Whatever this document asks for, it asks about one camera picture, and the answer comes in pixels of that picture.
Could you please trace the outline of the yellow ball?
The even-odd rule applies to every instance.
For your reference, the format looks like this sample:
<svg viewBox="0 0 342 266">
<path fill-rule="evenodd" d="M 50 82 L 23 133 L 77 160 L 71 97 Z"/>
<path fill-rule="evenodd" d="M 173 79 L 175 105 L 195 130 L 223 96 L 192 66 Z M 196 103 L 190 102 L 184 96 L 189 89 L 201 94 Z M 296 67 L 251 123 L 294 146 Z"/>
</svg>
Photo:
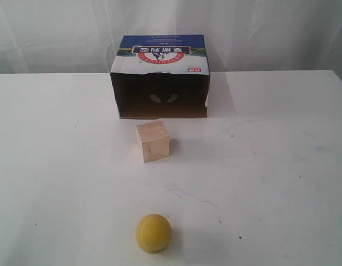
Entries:
<svg viewBox="0 0 342 266">
<path fill-rule="evenodd" d="M 143 217 L 136 229 L 137 243 L 143 248 L 162 249 L 172 237 L 172 228 L 168 220 L 160 214 Z"/>
</svg>

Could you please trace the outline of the wooden cube block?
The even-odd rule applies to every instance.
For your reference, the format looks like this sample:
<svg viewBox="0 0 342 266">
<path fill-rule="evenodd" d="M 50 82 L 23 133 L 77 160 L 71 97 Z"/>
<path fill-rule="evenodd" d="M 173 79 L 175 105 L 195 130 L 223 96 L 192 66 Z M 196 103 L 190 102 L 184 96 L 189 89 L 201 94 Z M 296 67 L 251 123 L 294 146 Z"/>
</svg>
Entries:
<svg viewBox="0 0 342 266">
<path fill-rule="evenodd" d="M 136 133 L 144 163 L 170 156 L 170 138 L 162 121 L 139 124 Z"/>
</svg>

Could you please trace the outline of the blue white cardboard box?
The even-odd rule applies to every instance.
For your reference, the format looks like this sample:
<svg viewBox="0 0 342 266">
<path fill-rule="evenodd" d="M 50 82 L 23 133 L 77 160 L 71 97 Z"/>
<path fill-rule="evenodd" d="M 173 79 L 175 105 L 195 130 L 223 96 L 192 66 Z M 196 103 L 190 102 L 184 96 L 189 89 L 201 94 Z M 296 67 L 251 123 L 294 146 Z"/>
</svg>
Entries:
<svg viewBox="0 0 342 266">
<path fill-rule="evenodd" d="M 122 119 L 208 114 L 210 69 L 202 34 L 125 35 L 110 77 Z"/>
</svg>

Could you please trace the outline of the white backdrop curtain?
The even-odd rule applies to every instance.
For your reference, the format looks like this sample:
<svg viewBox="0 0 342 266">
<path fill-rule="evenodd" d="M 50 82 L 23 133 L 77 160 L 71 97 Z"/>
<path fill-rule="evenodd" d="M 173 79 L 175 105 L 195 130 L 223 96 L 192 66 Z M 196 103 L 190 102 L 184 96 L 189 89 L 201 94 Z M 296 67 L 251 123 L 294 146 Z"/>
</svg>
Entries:
<svg viewBox="0 0 342 266">
<path fill-rule="evenodd" d="M 0 73 L 108 72 L 124 35 L 202 34 L 212 71 L 331 69 L 342 1 L 0 1 Z"/>
</svg>

